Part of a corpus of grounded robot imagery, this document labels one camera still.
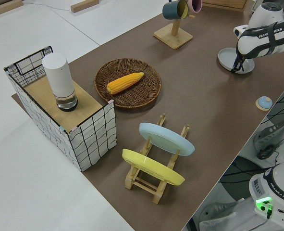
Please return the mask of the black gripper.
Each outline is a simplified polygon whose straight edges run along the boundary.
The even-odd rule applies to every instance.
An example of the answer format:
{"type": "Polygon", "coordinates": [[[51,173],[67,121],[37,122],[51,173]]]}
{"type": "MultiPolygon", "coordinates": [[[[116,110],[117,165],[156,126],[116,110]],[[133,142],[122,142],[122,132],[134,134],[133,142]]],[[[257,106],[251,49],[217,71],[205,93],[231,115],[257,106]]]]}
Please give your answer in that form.
{"type": "Polygon", "coordinates": [[[231,68],[231,72],[235,73],[240,70],[244,71],[243,63],[245,59],[246,59],[245,56],[238,49],[236,49],[236,58],[233,67],[231,68]]]}

